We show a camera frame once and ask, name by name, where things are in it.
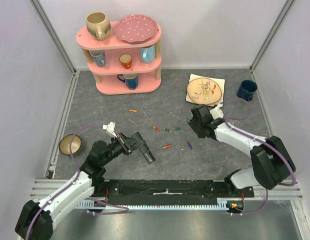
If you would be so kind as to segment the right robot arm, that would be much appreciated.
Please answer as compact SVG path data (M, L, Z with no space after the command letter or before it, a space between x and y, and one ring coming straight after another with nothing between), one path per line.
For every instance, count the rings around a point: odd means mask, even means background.
M279 137L251 135L223 118L213 117L205 105L192 108L191 113L188 124L199 138L211 138L231 145L251 159L251 168L240 169L228 176L224 184L228 196L235 197L243 188L250 186L271 190L277 185L284 185L282 181L287 177L292 178L292 186L296 183L295 165Z

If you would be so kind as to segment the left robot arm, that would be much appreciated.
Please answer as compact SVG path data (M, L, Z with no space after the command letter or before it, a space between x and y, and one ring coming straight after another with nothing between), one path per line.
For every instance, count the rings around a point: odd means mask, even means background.
M15 232L24 240L49 240L61 220L81 201L91 195L98 197L103 194L105 165L134 150L140 150L142 154L149 152L139 132L131 136L118 133L111 143L96 141L79 172L62 187L38 202L29 200L25 203Z

